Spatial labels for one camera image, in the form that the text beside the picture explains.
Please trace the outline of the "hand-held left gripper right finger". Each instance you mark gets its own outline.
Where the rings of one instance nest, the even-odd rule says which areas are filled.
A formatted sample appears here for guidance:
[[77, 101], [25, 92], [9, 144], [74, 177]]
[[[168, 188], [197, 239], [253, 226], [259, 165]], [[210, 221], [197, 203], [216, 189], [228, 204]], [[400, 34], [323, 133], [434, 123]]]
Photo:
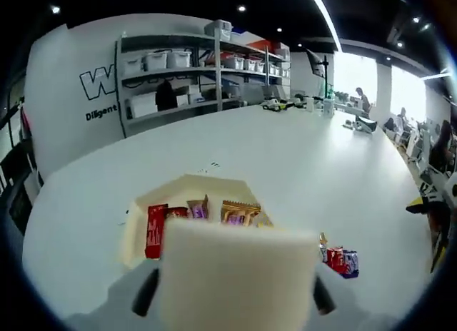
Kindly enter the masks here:
[[316, 267], [320, 286], [326, 291], [312, 302], [309, 313], [310, 330], [389, 330], [390, 317], [364, 310], [356, 302], [348, 281], [327, 265]]

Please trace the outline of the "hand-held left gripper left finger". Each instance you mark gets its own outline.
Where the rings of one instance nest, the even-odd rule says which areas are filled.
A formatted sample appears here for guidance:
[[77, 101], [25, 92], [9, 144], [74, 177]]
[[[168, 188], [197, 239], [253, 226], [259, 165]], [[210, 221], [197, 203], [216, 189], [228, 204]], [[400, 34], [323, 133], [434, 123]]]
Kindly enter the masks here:
[[162, 330], [157, 314], [160, 263], [145, 260], [117, 280], [106, 301], [66, 319], [70, 330]]

